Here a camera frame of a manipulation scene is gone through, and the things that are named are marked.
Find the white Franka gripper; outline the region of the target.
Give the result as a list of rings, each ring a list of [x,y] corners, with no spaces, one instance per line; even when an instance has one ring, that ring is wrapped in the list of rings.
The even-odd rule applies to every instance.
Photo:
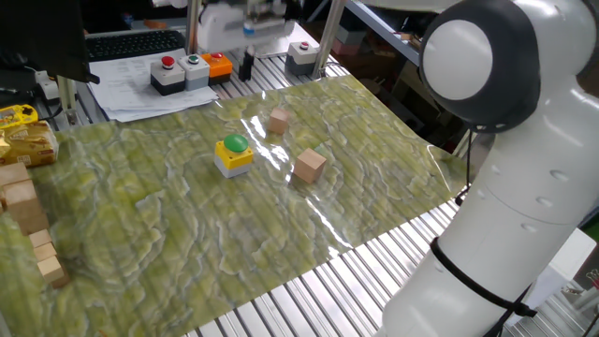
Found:
[[[238,75],[249,81],[254,46],[288,36],[295,22],[295,1],[205,1],[197,19],[197,44],[207,52],[247,47]]]

